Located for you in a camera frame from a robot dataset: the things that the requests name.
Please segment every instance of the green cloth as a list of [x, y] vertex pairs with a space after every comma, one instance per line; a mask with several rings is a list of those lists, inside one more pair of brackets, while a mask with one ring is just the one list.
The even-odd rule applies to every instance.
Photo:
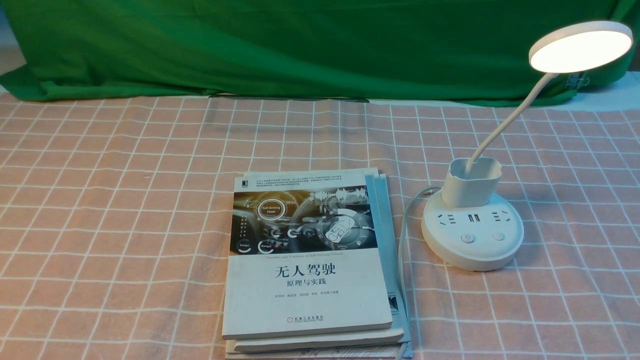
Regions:
[[[138, 95], [429, 99], [512, 106], [542, 76], [530, 46], [614, 19], [637, 0], [3, 0], [27, 65], [0, 76], [25, 101]], [[624, 75], [632, 52], [588, 74]], [[559, 76], [535, 104], [578, 89]]]

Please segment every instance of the book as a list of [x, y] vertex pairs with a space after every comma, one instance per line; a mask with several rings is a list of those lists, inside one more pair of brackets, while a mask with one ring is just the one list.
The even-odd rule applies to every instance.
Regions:
[[[303, 350], [289, 350], [279, 352], [261, 353], [233, 353], [230, 342], [227, 342], [228, 360], [288, 360], [288, 359], [394, 359], [400, 351], [401, 344], [370, 345], [361, 347], [334, 347], [334, 348], [309, 348]], [[410, 359], [413, 356], [410, 348], [404, 350], [403, 358]]]
[[396, 239], [393, 231], [390, 212], [387, 179], [384, 175], [367, 174], [365, 181], [370, 192], [369, 203], [371, 215], [378, 240], [381, 265], [387, 297], [392, 313], [392, 326], [389, 329], [340, 332], [308, 336], [288, 336], [281, 338], [265, 338], [254, 340], [230, 340], [230, 351], [233, 354], [248, 352], [269, 352], [296, 350], [301, 348], [354, 347], [365, 345], [393, 344], [407, 342], [410, 338], [408, 317], [404, 299], [397, 281]]
[[236, 178], [223, 339], [388, 329], [370, 192], [363, 171]]

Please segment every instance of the white cable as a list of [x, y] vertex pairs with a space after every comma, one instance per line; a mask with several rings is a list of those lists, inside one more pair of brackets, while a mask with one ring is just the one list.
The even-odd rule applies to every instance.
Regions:
[[406, 352], [406, 343], [402, 343], [402, 345], [400, 345], [400, 349], [398, 349], [398, 354], [396, 355], [396, 360], [402, 360], [404, 352]]
[[[406, 318], [409, 322], [411, 322], [411, 318], [409, 317], [409, 309], [407, 307], [407, 301], [406, 301], [406, 289], [404, 288], [404, 260], [403, 260], [404, 243], [406, 238], [406, 218], [407, 218], [407, 215], [409, 214], [409, 209], [411, 208], [411, 205], [413, 205], [413, 203], [417, 199], [419, 199], [424, 194], [430, 191], [439, 190], [439, 189], [440, 189], [439, 186], [432, 185], [432, 186], [427, 186], [426, 188], [420, 190], [417, 194], [415, 194], [415, 196], [411, 200], [409, 200], [409, 203], [406, 205], [406, 208], [404, 209], [404, 214], [402, 215], [402, 225], [400, 228], [400, 240], [398, 241], [398, 280], [400, 281], [400, 296], [402, 296], [402, 301], [404, 303], [404, 313], [406, 314]], [[405, 351], [406, 351], [406, 343], [403, 343], [398, 355], [396, 355], [396, 360], [402, 360]]]
[[473, 170], [473, 167], [476, 164], [476, 161], [478, 160], [482, 152], [489, 146], [489, 144], [496, 137], [498, 137], [507, 128], [507, 126], [509, 126], [518, 117], [518, 115], [520, 115], [526, 108], [529, 107], [529, 105], [531, 105], [533, 100], [535, 100], [536, 96], [540, 94], [540, 92], [545, 87], [545, 85], [556, 76], [558, 76], [558, 74], [553, 74], [553, 73], [545, 74], [538, 81], [538, 83], [536, 83], [536, 86], [534, 86], [533, 89], [531, 89], [531, 92], [522, 101], [522, 104], [520, 104], [520, 106], [518, 106], [516, 110], [513, 110], [513, 113], [511, 113], [511, 115], [509, 115], [508, 118], [504, 119], [504, 121], [500, 124], [500, 126], [498, 126], [496, 130], [494, 130], [486, 139], [484, 139], [484, 141], [477, 148], [474, 154], [469, 158], [469, 160], [467, 160], [467, 166], [465, 166], [465, 174], [464, 174], [465, 179], [469, 178], [469, 175], [471, 174], [471, 170]]

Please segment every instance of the lamp base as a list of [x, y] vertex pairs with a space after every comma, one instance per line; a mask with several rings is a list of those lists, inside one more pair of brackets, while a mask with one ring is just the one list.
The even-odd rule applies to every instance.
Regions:
[[515, 208], [492, 194], [484, 206], [454, 208], [434, 193], [422, 214], [422, 235], [446, 263], [468, 271], [496, 270], [508, 264], [524, 238]]

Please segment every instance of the lamp neck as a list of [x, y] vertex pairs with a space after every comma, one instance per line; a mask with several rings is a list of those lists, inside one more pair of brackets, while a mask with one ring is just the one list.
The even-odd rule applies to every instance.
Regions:
[[536, 83], [536, 86], [534, 86], [533, 89], [531, 89], [531, 92], [529, 92], [529, 95], [527, 95], [527, 97], [516, 108], [516, 110], [513, 110], [513, 113], [511, 113], [511, 115], [509, 115], [508, 118], [504, 119], [504, 121], [502, 121], [500, 126], [498, 126], [496, 130], [494, 130], [491, 134], [489, 134], [489, 136], [487, 136], [486, 139], [484, 139], [482, 144], [480, 144], [480, 146], [477, 148], [477, 150], [474, 152], [471, 158], [467, 160], [467, 164], [465, 166], [465, 173], [464, 173], [465, 179], [469, 179], [469, 177], [471, 176], [471, 172], [473, 171], [473, 167], [476, 164], [476, 161], [478, 160], [480, 155], [482, 155], [483, 151], [489, 146], [489, 144], [491, 144], [491, 142], [494, 141], [496, 137], [498, 137], [526, 108], [529, 107], [529, 105], [531, 105], [533, 100], [535, 100], [535, 98], [542, 91], [545, 85], [549, 81], [554, 79], [556, 76], [558, 76], [558, 74], [554, 74], [551, 72], [545, 74], [538, 81], [538, 83]]

